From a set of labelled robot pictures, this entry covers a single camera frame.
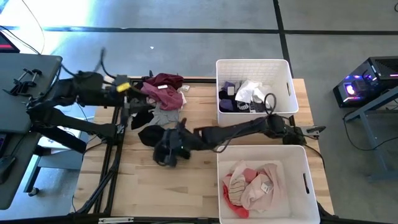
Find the gray floor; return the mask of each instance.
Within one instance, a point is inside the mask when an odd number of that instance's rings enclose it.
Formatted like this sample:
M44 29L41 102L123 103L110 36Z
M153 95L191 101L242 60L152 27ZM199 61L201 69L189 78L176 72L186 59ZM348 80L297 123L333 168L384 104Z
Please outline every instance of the gray floor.
M26 2L43 26L277 28L272 0ZM398 30L398 13L393 10L397 0L279 2L285 29ZM25 12L24 16L16 16L15 11ZM5 21L3 25L22 26L15 34L41 49L41 33L20 1L10 0L0 21ZM31 52L17 41L14 43L23 52ZM398 223L398 180L372 184L366 181L367 175L379 172L373 153L350 145L341 120L349 110L339 109L331 92L367 57L398 55L398 36L288 35L287 43L294 77L306 81L314 121L327 127L320 148L335 213L343 218ZM110 72L139 76L147 75L151 69L154 73L214 77L215 62L221 58L282 58L279 36L275 34L45 32L44 54L61 55L72 71L92 70L102 47L108 51L105 64ZM76 106L64 110L81 116ZM92 116L94 110L85 108L86 115ZM398 135L394 116L372 116L371 124L380 141ZM357 145L369 147L359 123L348 127ZM390 166L398 168L396 142L382 148L389 155ZM11 208L0 211L0 218L68 213L77 177L77 172L44 169L36 185L42 193L28 197L20 187Z

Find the red object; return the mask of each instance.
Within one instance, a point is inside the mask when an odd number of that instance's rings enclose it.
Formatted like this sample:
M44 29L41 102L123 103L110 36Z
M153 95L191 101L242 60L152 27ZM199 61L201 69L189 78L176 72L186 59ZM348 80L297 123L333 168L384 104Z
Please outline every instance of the red object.
M229 196L228 196L228 187L223 183L223 192L224 192L224 199L225 202L228 204L229 208L234 211L240 218L249 218L249 211L244 209L242 206L236 206L233 205L229 201Z
M179 75L159 73L153 78L148 78L145 82L153 86L170 85L178 90L182 86L183 81L184 78Z
M257 175L258 175L258 173L257 173L257 171L254 170L254 169L246 168L246 169L243 171L244 180L245 180L247 183L249 183L249 184L254 180L254 178L257 177Z
M148 94L149 97L154 99L156 102L161 102L160 108L162 110L177 110L182 106L182 95L177 93L177 91L172 86L167 86L167 88L158 89L151 84L144 83L141 91Z
M12 48L9 44L0 44L0 48Z

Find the black desk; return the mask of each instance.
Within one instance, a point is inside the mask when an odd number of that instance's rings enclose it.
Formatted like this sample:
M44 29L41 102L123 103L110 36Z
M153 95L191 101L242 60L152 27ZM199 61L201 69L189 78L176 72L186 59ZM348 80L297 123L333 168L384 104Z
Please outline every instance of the black desk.
M55 75L60 67L62 58L59 56L51 55L32 55L32 54L0 54L0 82L3 79L9 80L9 76L18 78L22 74L22 69L27 68L29 70L39 69L42 71L43 75L37 78L37 86L31 88L28 93L33 96L37 96L40 92L44 92L52 83ZM22 102L27 100L27 98L22 96L16 96L16 100ZM18 141L23 137L23 134L13 134L9 144L7 145L6 152L4 155L10 155L14 150ZM0 209L5 210L10 207L11 202L16 194L18 186L25 174L27 166L29 165L30 159L33 156L36 145L41 137L39 133L27 133L21 143L18 145L16 153L16 161L11 170L9 178L5 183L0 184Z

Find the wooden table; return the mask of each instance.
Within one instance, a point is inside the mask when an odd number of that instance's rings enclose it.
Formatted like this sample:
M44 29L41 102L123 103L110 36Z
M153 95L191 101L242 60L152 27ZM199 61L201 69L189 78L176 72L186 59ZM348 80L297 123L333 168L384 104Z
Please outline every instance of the wooden table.
M184 92L188 103L184 105L180 119L188 119L187 128L191 131L197 127L217 125L215 84L190 86L189 91ZM294 79L294 86L300 108L294 116L296 125L311 126L313 120L304 80ZM112 114L112 108L98 108L94 121L110 123ZM132 131L128 127L126 131L112 216L218 217L216 154L193 151L191 159L179 160L176 168L161 167L152 160L153 148L141 143L137 135L141 129ZM307 138L307 141L309 146L319 151L316 140ZM88 147L98 142L95 139ZM231 141L231 145L239 144L282 144L282 141L253 134ZM98 146L84 156L74 199L77 209L98 185L105 148L105 145ZM317 200L326 211L333 213L322 160L315 152L306 151ZM108 198L108 190L104 192L101 211Z

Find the white plastic bin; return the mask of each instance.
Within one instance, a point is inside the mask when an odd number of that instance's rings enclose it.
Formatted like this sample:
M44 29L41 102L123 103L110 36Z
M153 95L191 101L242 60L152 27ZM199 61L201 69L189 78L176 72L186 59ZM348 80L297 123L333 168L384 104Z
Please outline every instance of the white plastic bin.
M299 110L289 63L282 59L221 59L216 63L218 125L230 126L250 121L266 113L223 113L218 92L225 82L257 81L269 85L277 98L275 114L289 117Z
M228 207L223 197L222 178L240 160L245 160L252 169L267 163L278 165L277 173L286 193L278 206L262 213L251 210L249 218L239 218ZM217 154L217 172L221 224L320 223L310 168L302 146L228 146L224 152Z

